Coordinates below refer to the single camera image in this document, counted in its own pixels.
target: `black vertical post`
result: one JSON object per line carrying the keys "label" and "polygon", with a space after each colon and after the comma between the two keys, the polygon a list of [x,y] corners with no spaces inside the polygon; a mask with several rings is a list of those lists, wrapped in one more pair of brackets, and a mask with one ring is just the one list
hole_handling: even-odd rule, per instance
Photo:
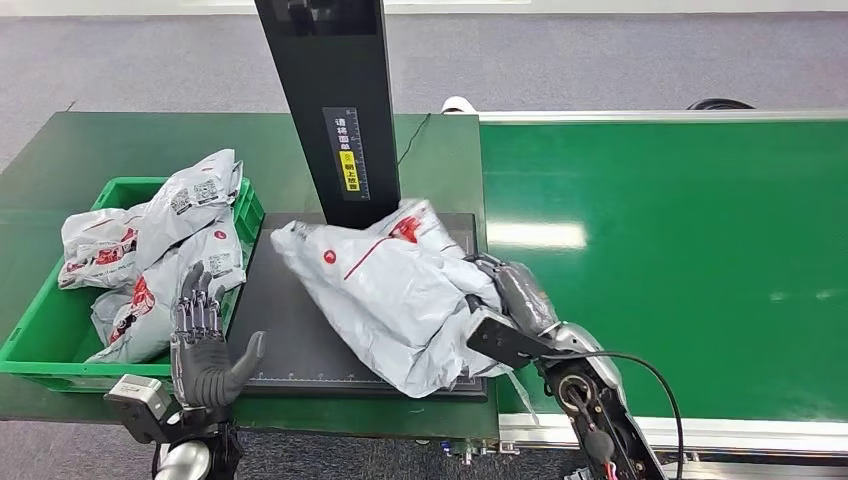
{"label": "black vertical post", "polygon": [[381,0],[255,0],[327,223],[400,199]]}

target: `white plastic mailer bag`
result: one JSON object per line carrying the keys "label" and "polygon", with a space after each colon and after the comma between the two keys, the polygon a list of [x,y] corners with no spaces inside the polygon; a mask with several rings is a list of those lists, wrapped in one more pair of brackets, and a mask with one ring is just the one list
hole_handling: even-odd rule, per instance
{"label": "white plastic mailer bag", "polygon": [[62,225],[65,263],[59,272],[59,288],[132,285],[140,273],[136,268],[138,228],[146,207],[104,208],[68,217]]}
{"label": "white plastic mailer bag", "polygon": [[229,211],[241,178],[242,165],[232,149],[171,175],[148,203],[139,224],[138,268],[153,265],[172,245]]}
{"label": "white plastic mailer bag", "polygon": [[169,250],[145,270],[127,303],[117,309],[110,327],[103,326],[103,317],[115,310],[117,301],[127,297],[108,292],[94,302],[92,322],[106,348],[86,361],[138,363],[167,350],[180,286],[198,261],[203,262],[204,271],[212,274],[209,291],[213,294],[220,287],[231,290],[244,283],[241,243],[232,212],[197,232],[178,249]]}
{"label": "white plastic mailer bag", "polygon": [[506,371],[465,346],[465,296],[500,309],[492,281],[473,264],[406,240],[297,221],[271,241],[359,360],[406,395],[451,387],[461,374]]}
{"label": "white plastic mailer bag", "polygon": [[417,243],[449,257],[465,256],[465,250],[450,237],[429,200],[401,200],[396,211],[368,227],[368,231]]}

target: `green table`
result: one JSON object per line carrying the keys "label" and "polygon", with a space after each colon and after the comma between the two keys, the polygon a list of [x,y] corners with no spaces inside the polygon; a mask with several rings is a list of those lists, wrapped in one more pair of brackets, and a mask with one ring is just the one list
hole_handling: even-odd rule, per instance
{"label": "green table", "polygon": [[[421,118],[397,116],[402,147]],[[530,265],[562,319],[656,364],[687,419],[687,446],[844,452],[846,119],[530,112],[482,114],[478,125],[433,116],[401,182],[441,211],[475,213],[490,251]],[[61,222],[108,179],[167,175],[223,147],[245,161],[266,210],[318,211],[287,115],[55,115],[0,176],[0,337],[60,255]],[[661,390],[620,366],[649,441],[672,444]],[[535,373],[519,376],[540,426],[503,381],[485,404],[257,397],[236,414],[253,427],[573,445]],[[8,376],[0,417],[113,420],[97,396]]]}
{"label": "green table", "polygon": [[[405,148],[421,115],[399,115]],[[401,165],[405,195],[440,211],[472,212],[482,231],[478,124],[434,116]],[[220,148],[235,148],[266,211],[320,211],[289,115],[57,113],[0,175],[0,338],[5,339],[60,257],[59,228],[117,176],[167,176]],[[442,438],[496,438],[487,403],[411,399],[240,399],[241,425]],[[111,422],[99,395],[60,394],[0,375],[0,417]]]}
{"label": "green table", "polygon": [[[525,262],[561,319],[656,365],[689,446],[844,452],[846,119],[483,114],[489,251]],[[659,384],[616,363],[649,441],[673,443]],[[532,368],[520,376],[537,412],[560,412]],[[531,428],[499,387],[501,438],[573,438],[561,415]]]}

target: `measuring scale ruler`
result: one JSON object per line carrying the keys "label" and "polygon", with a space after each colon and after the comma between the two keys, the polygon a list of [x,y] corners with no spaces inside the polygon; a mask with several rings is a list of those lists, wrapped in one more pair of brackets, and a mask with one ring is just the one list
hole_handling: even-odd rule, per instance
{"label": "measuring scale ruler", "polygon": [[[476,251],[474,216],[439,215],[466,252]],[[324,223],[321,214],[269,213],[229,328],[230,355],[244,352],[253,332],[267,332],[265,358],[246,393],[274,395],[404,396],[363,365],[271,245],[270,234],[292,220]],[[450,391],[430,397],[486,400],[486,380],[460,378]]]}

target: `green plastic crate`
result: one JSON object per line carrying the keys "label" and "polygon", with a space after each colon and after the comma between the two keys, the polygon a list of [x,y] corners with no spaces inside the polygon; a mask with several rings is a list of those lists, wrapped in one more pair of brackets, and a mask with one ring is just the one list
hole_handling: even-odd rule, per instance
{"label": "green plastic crate", "polygon": [[[146,202],[165,180],[166,177],[112,179],[91,208],[129,208]],[[265,212],[246,178],[233,206],[233,216],[244,265],[248,265]],[[63,263],[60,258],[0,349],[0,372],[27,378],[57,392],[105,392],[125,373],[158,378],[170,386],[167,352],[152,363],[83,363],[103,349],[90,316],[91,304],[105,290],[92,287],[59,290],[57,279]],[[224,296],[221,314],[225,326],[229,325],[240,293],[238,287]]]}

